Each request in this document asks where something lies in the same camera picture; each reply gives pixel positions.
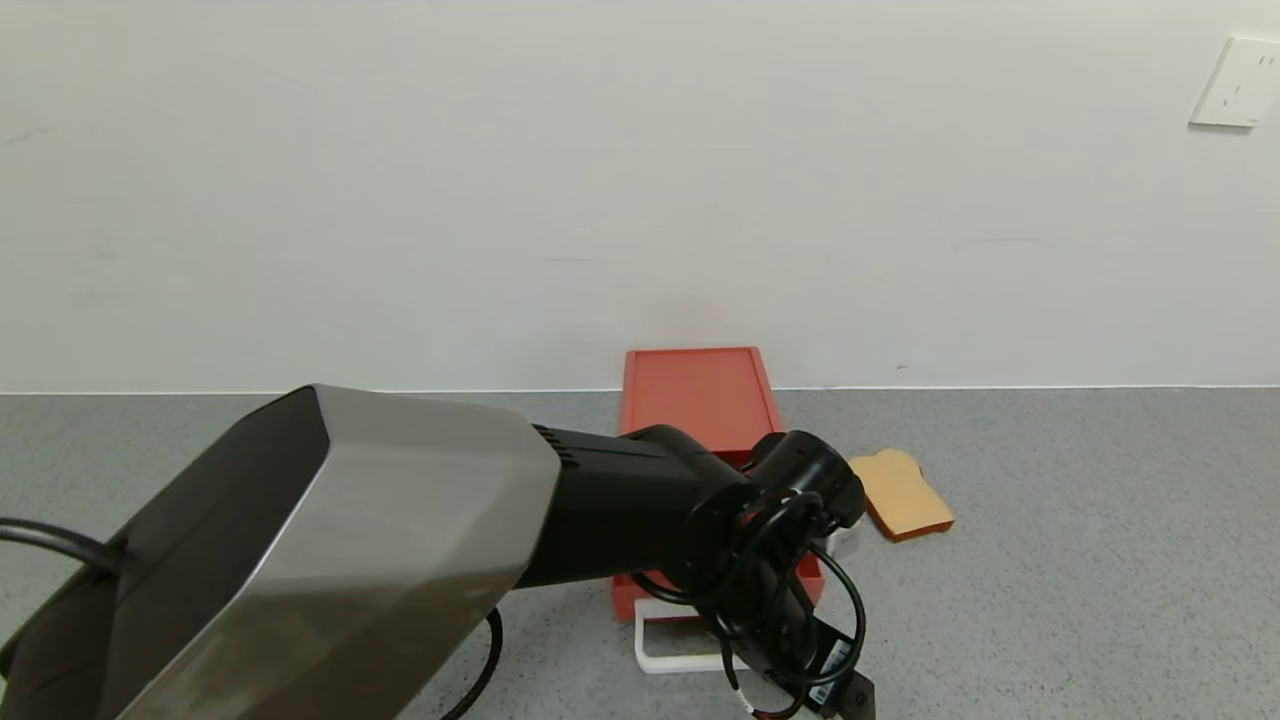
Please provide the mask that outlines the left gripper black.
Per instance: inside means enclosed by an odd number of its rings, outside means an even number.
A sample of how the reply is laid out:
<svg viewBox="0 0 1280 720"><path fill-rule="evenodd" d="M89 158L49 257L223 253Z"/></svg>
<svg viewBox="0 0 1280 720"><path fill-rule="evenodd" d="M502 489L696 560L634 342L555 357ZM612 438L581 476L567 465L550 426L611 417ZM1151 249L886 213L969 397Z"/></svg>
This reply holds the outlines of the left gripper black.
<svg viewBox="0 0 1280 720"><path fill-rule="evenodd" d="M876 719L876 685L855 669L855 639L812 614L737 626L736 657L788 697L772 710L748 701L753 719L799 719L803 711L819 719Z"/></svg>

